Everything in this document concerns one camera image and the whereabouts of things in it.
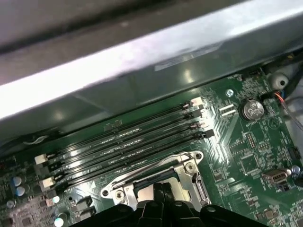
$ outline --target ram slot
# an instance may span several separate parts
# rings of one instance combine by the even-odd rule
[[[138,148],[148,143],[152,143],[157,140],[156,138],[161,139],[171,134],[178,133],[182,130],[186,130],[189,128],[188,123],[188,121],[181,121],[178,124],[169,124],[166,127],[159,127],[159,129],[157,128],[156,130],[153,130],[142,136],[136,137],[134,140],[127,140],[123,143],[115,144],[116,146],[110,147],[108,149],[103,149],[99,152],[95,152],[89,156],[85,156],[81,160],[66,163],[61,167],[53,170],[51,174],[58,175],[63,171],[66,172],[74,168],[87,167],[97,162],[103,161],[104,159],[115,157],[121,153],[133,150],[134,148]]]
[[[129,160],[124,159],[121,162],[117,162],[115,164],[109,165],[109,166],[104,167],[99,170],[94,170],[93,172],[88,173],[86,175],[83,175],[82,172],[78,172],[76,174],[69,175],[68,178],[65,177],[65,178],[59,180],[56,183],[55,187],[59,186],[60,188],[66,189],[66,187],[71,187],[71,186],[75,186],[75,185],[78,185],[78,184],[86,182],[86,181],[90,181],[90,180],[94,179],[95,177],[98,177],[101,174],[107,173],[112,170],[117,170],[124,166],[131,165],[133,162],[142,160],[143,158],[146,158],[150,155],[158,154],[163,151],[167,152],[168,149],[180,146],[181,144],[189,142],[195,138],[196,138],[195,132],[193,132],[192,130],[188,130],[187,133],[186,132],[182,133],[181,137],[178,138],[177,140],[171,140],[170,142],[164,143],[161,146],[156,146],[155,148],[148,150],[146,152],[143,152],[136,157],[130,158]]]
[[[68,148],[68,152],[64,152],[63,154],[60,154],[58,156],[53,157],[52,159],[49,159],[49,164],[54,164],[59,161],[64,161],[69,158],[74,158],[72,161],[75,161],[76,159],[81,159],[85,155],[89,155],[93,153],[94,151],[98,151],[100,149],[105,149],[107,147],[113,146],[115,141],[120,141],[121,139],[131,139],[134,138],[137,135],[141,135],[142,133],[147,133],[151,130],[154,130],[154,128],[157,128],[157,126],[154,126],[154,124],[165,124],[164,122],[169,121],[167,124],[171,124],[173,122],[181,121],[185,118],[184,113],[188,113],[190,111],[194,111],[196,107],[192,107],[186,111],[175,111],[171,112],[165,116],[160,116],[153,118],[152,120],[148,120],[148,122],[140,123],[136,122],[136,125],[134,127],[128,127],[125,130],[116,132],[116,135],[106,136],[102,137],[102,139],[94,140],[92,143],[87,143],[82,146],[74,147],[74,148]]]

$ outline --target capacitor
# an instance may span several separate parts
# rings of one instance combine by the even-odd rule
[[[264,113],[262,103],[254,99],[246,99],[239,107],[240,116],[249,122],[259,120]]]
[[[22,178],[20,176],[14,176],[13,177],[13,184],[15,187],[20,186],[22,183]]]
[[[59,201],[60,201],[60,197],[59,196],[53,197],[53,202],[54,203],[58,203]]]
[[[62,227],[65,223],[67,223],[67,214],[61,213],[54,221],[54,225],[56,227]]]
[[[25,184],[23,187],[24,187],[24,189],[25,189],[25,193],[28,193],[28,192],[29,192],[29,189],[30,189],[29,185],[28,185],[28,184]]]
[[[15,200],[9,200],[9,201],[7,201],[7,203],[6,203],[6,207],[9,208],[9,209],[14,208],[15,205],[16,205],[16,201],[15,201]]]
[[[22,186],[19,186],[18,188],[16,188],[16,195],[17,196],[22,196],[25,194],[25,188]]]
[[[56,227],[62,227],[64,225],[64,221],[62,218],[56,218],[54,221],[54,225]]]
[[[292,173],[293,174],[299,174],[301,171],[301,168],[297,165],[292,166]]]

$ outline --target surface-mount component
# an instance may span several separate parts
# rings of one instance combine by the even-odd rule
[[[83,221],[87,218],[90,218],[96,214],[95,207],[90,207],[87,210],[83,211],[78,217],[76,217],[76,221]]]
[[[13,227],[14,226],[14,220],[12,218],[6,218],[1,221],[1,224],[3,227]]]
[[[77,202],[77,204],[71,208],[72,211],[81,211],[81,210],[85,210],[87,209],[91,204],[92,204],[93,200],[91,198],[91,196],[87,196],[83,199],[81,199],[79,202]]]
[[[246,121],[259,120],[265,114],[261,102],[255,99],[246,99],[239,107],[240,116]]]

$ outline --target cable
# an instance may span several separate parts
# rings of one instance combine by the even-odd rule
[[[33,142],[26,142],[24,141],[23,144],[25,145],[33,145],[33,144],[38,144],[38,143],[41,143],[43,142],[46,138],[48,138],[49,136],[40,136],[38,137],[35,141]]]
[[[296,72],[296,74],[288,81],[288,84],[285,86],[283,91],[283,98],[288,98],[293,91],[298,86],[300,80],[303,78],[303,66],[300,65],[299,70]]]
[[[293,115],[293,113],[290,111],[288,106],[286,105],[285,101],[283,98],[276,92],[275,95],[278,97],[278,99],[281,102],[281,106],[286,110],[288,115],[291,117],[291,119],[294,121],[294,123],[303,131],[303,125],[298,121],[298,119]]]

